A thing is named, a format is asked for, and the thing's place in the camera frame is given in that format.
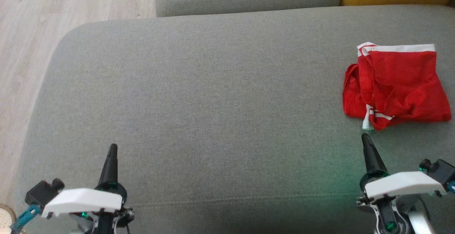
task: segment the black knob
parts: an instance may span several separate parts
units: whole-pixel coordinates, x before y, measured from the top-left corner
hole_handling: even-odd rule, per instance
[[[51,186],[52,186],[52,188],[54,188],[56,190],[62,190],[65,188],[65,184],[58,178],[55,178],[54,180],[52,180]]]
[[[429,171],[431,169],[431,161],[429,159],[422,160],[421,164],[419,165],[419,169],[422,171]]]

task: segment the folded red garment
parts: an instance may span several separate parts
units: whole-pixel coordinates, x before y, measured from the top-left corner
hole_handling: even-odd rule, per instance
[[[350,65],[344,76],[343,109],[348,116],[364,119],[363,129],[452,118],[436,74],[433,44],[363,43],[357,49],[359,62]]]

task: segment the black cable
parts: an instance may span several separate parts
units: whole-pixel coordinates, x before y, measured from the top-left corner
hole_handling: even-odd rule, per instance
[[[422,198],[419,198],[419,200],[421,200],[422,205],[424,206],[425,214],[427,215],[428,221],[431,221],[431,217],[429,216],[429,211],[428,211],[428,208],[426,207],[424,200]]]

